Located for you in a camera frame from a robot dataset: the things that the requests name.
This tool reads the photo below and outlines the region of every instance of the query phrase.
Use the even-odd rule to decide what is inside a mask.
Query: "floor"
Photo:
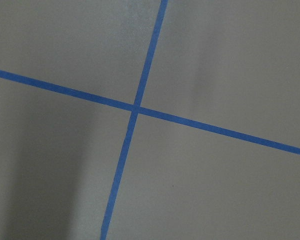
[[[300,239],[300,0],[0,1],[15,239]]]

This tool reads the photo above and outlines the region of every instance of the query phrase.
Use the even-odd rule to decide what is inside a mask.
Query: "gray surface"
[[[0,240],[95,239],[128,120],[0,79]]]
[[[133,103],[159,3],[0,1],[0,69]]]
[[[300,240],[300,156],[140,115],[109,240]]]
[[[300,147],[300,1],[170,1],[142,106]]]

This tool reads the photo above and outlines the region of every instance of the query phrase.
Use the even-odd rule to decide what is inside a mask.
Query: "gray floor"
[[[0,1],[0,70],[132,104],[159,0]],[[170,0],[142,106],[300,148],[300,1]],[[98,239],[130,112],[0,78],[0,240]],[[300,155],[139,115],[109,240],[300,239]]]

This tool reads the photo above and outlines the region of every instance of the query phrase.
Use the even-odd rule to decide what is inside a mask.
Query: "blue stripe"
[[[132,104],[128,104],[128,103],[125,103],[122,101],[113,100],[110,98],[94,95],[94,94],[87,93],[84,91],[78,91],[78,90],[75,90],[75,89],[72,89],[69,87],[56,85],[56,84],[49,83],[46,81],[36,80],[36,79],[30,78],[30,77],[21,76],[18,74],[7,72],[7,71],[0,70],[0,78],[10,80],[13,82],[17,82],[17,83],[21,83],[21,84],[30,85],[30,86],[40,88],[40,89],[49,90],[49,91],[56,92],[59,94],[72,96],[72,97],[75,97],[78,99],[84,99],[84,100],[88,100],[91,102],[108,105],[108,106],[115,107],[118,109],[132,111],[132,109],[134,107]]]
[[[145,92],[145,88],[146,88],[146,84],[147,84],[147,80],[148,80],[148,76],[149,76],[149,71],[151,68],[151,63],[154,58],[154,54],[155,54],[155,50],[156,50],[156,46],[157,46],[157,42],[158,42],[158,38],[159,38],[159,33],[161,30],[163,18],[164,18],[165,11],[167,8],[167,3],[168,3],[168,0],[161,1],[160,7],[158,10],[158,14],[156,17],[150,44],[148,47],[142,74],[141,74],[140,81],[139,81],[139,86],[138,86],[138,89],[137,89],[137,92],[135,95],[135,99],[134,99],[134,109],[132,110],[131,115],[130,115],[128,128],[126,131],[125,139],[123,141],[118,165],[116,167],[108,203],[106,206],[106,210],[105,210],[105,214],[104,214],[104,218],[103,218],[103,222],[102,222],[102,226],[101,226],[100,240],[106,240],[106,238],[107,238],[111,217],[112,217],[112,214],[114,211],[116,198],[117,198],[117,194],[118,194],[118,190],[119,190],[119,186],[120,186],[121,177],[124,172],[125,163],[126,163],[126,159],[128,156],[128,151],[129,151],[132,135],[133,135],[133,132],[134,132],[134,129],[136,126],[139,108],[140,108],[141,101],[142,101],[142,98],[143,98],[143,95]]]
[[[154,117],[154,118],[157,118],[157,119],[162,119],[162,120],[174,122],[174,123],[177,123],[177,124],[186,125],[186,126],[193,127],[193,128],[196,128],[196,129],[201,129],[201,130],[205,130],[205,131],[208,131],[208,132],[221,134],[221,135],[232,137],[232,138],[235,138],[235,139],[240,139],[240,140],[251,142],[251,143],[254,143],[254,144],[259,144],[259,145],[267,146],[267,147],[270,147],[270,148],[279,149],[279,150],[283,150],[283,151],[286,151],[286,152],[289,152],[289,153],[300,155],[300,148],[295,147],[295,146],[286,145],[286,144],[283,144],[283,143],[279,143],[279,142],[276,142],[276,141],[270,141],[270,140],[267,140],[267,139],[264,139],[264,138],[244,134],[244,133],[241,133],[241,132],[225,129],[225,128],[218,127],[218,126],[213,126],[213,125],[206,124],[206,123],[203,123],[203,122],[190,120],[190,119],[187,119],[187,118],[167,114],[167,113],[160,112],[160,111],[151,110],[151,109],[144,108],[144,107],[141,107],[139,109],[139,113],[143,114],[143,115],[150,116],[150,117]]]

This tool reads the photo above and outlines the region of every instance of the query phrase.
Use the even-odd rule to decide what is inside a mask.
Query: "blue tape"
[[[167,4],[168,4],[168,0],[161,1],[160,7],[158,10],[158,14],[157,14],[157,17],[155,20],[150,44],[149,44],[148,51],[147,51],[147,54],[145,57],[143,70],[142,70],[140,81],[139,81],[139,86],[136,91],[136,95],[135,95],[135,99],[134,99],[134,108],[130,115],[125,139],[123,141],[123,145],[122,145],[119,161],[118,161],[118,164],[116,167],[108,203],[107,203],[104,218],[102,221],[100,240],[106,240],[106,238],[107,238],[111,217],[112,217],[112,214],[114,211],[116,198],[117,198],[117,194],[118,194],[118,190],[119,190],[119,186],[120,186],[121,177],[124,172],[125,163],[126,163],[126,159],[128,156],[128,151],[129,151],[132,135],[133,135],[133,132],[134,132],[134,129],[136,126],[136,121],[137,121],[141,101],[142,101],[143,95],[145,93],[145,88],[146,88],[151,64],[152,64],[152,61],[154,58],[154,54],[155,54],[155,50],[156,50],[156,46],[157,46],[157,42],[158,42],[160,30],[161,30],[163,18],[164,18],[165,11],[167,8]]]
[[[147,115],[147,116],[154,117],[157,119],[162,119],[162,120],[166,120],[169,122],[186,125],[186,126],[193,127],[196,129],[201,129],[201,130],[205,130],[208,132],[221,134],[221,135],[228,136],[231,138],[240,139],[243,141],[247,141],[247,142],[251,142],[251,143],[255,143],[255,144],[259,144],[259,145],[267,146],[270,148],[279,149],[279,150],[283,150],[283,151],[286,151],[289,153],[300,155],[300,148],[295,147],[295,146],[286,145],[283,143],[279,143],[276,141],[270,141],[270,140],[267,140],[264,138],[244,134],[241,132],[229,130],[229,129],[218,127],[218,126],[213,126],[213,125],[206,124],[203,122],[190,120],[187,118],[167,114],[167,113],[160,112],[160,111],[151,110],[151,109],[148,109],[145,107],[140,107],[139,113],[142,115]]]
[[[56,84],[49,83],[46,81],[36,80],[36,79],[30,78],[30,77],[21,76],[18,74],[7,72],[7,71],[0,70],[0,78],[10,80],[13,82],[17,82],[17,83],[21,83],[21,84],[30,85],[30,86],[37,87],[40,89],[49,90],[49,91],[56,92],[59,94],[72,96],[72,97],[75,97],[78,99],[84,99],[84,100],[88,100],[91,102],[108,105],[108,106],[115,107],[118,109],[132,111],[132,109],[134,108],[134,106],[129,103],[113,100],[113,99],[106,98],[103,96],[94,95],[94,94],[87,93],[84,91],[75,90],[75,89],[65,87],[65,86],[56,85]]]

